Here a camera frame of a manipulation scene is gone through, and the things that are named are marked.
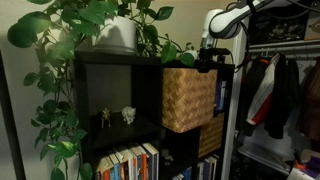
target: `wall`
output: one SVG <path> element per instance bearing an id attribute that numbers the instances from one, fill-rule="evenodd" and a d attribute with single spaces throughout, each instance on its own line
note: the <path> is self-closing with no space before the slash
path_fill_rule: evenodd
<path id="1" fill-rule="evenodd" d="M 154 7 L 174 6 L 174 14 L 167 22 L 158 22 L 159 33 L 168 33 L 171 38 L 184 46 L 192 42 L 199 49 L 204 17 L 208 10 L 226 7 L 229 1 L 200 0 L 200 1 L 156 1 Z M 40 146 L 34 149 L 34 139 L 38 130 L 30 124 L 35 115 L 35 109 L 42 103 L 42 94 L 35 87 L 24 87 L 24 76 L 37 71 L 37 59 L 33 48 L 19 49 L 13 47 L 6 39 L 8 28 L 21 16 L 43 7 L 33 5 L 26 0 L 0 1 L 0 48 L 5 64 L 5 71 L 11 94 L 15 123 L 17 126 L 21 152 L 27 179 L 49 179 L 52 161 L 50 156 L 40 162 Z M 219 41 L 219 47 L 232 49 L 232 41 Z M 10 155 L 9 144 L 4 128 L 2 112 L 0 110 L 0 179 L 14 180 L 15 174 Z"/>

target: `pothos plant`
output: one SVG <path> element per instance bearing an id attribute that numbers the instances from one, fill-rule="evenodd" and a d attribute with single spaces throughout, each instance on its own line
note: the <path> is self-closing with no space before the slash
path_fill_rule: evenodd
<path id="1" fill-rule="evenodd" d="M 147 16 L 151 21 L 168 19 L 172 7 L 163 7 L 155 12 L 150 9 L 151 0 L 28 1 L 48 6 L 44 11 L 30 12 L 21 17 L 9 28 L 7 38 L 20 48 L 35 47 L 38 57 L 38 71 L 28 73 L 23 82 L 25 86 L 36 85 L 43 91 L 44 103 L 37 107 L 36 116 L 31 119 L 31 124 L 40 128 L 35 147 L 42 142 L 40 160 L 48 152 L 54 153 L 51 179 L 69 179 L 68 158 L 78 157 L 77 179 L 91 180 L 92 167 L 82 162 L 80 154 L 81 140 L 86 132 L 79 127 L 72 98 L 70 64 L 75 48 L 88 36 L 99 33 L 97 26 L 104 25 L 105 15 L 108 14 L 127 16 L 136 23 L 139 55 L 155 56 L 160 53 L 163 63 L 179 58 L 187 65 L 192 65 L 193 57 L 184 53 L 168 35 L 159 36 L 152 22 L 146 22 Z M 136 4 L 137 14 L 133 14 L 133 4 Z M 164 45 L 160 44 L 159 38 L 165 40 Z M 61 169 L 61 163 L 64 163 L 64 170 Z"/>

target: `small figurine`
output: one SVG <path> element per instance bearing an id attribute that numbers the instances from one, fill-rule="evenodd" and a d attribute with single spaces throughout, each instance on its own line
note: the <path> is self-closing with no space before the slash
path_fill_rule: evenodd
<path id="1" fill-rule="evenodd" d="M 104 126 L 104 121 L 108 121 L 108 125 L 109 127 L 111 127 L 111 123 L 110 123 L 110 110 L 105 108 L 102 111 L 102 122 L 101 122 L 101 128 L 103 128 Z"/>
<path id="2" fill-rule="evenodd" d="M 134 120 L 136 114 L 136 108 L 125 107 L 122 110 L 123 120 L 127 121 L 127 124 L 131 124 Z"/>

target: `wicker basket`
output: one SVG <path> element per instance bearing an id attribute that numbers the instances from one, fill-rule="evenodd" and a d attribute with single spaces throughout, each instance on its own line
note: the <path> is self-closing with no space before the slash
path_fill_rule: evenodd
<path id="1" fill-rule="evenodd" d="M 223 121 L 224 114 L 219 114 L 208 124 L 201 126 L 199 158 L 221 147 Z"/>
<path id="2" fill-rule="evenodd" d="M 213 117 L 217 71 L 165 68 L 162 125 L 182 133 L 206 124 Z"/>

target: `white pot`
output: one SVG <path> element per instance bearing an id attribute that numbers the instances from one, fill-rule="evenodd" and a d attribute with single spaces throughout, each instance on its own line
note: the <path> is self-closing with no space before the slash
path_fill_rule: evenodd
<path id="1" fill-rule="evenodd" d="M 136 54 L 136 26 L 124 17 L 107 16 L 100 34 L 92 36 L 93 50 L 112 54 Z"/>

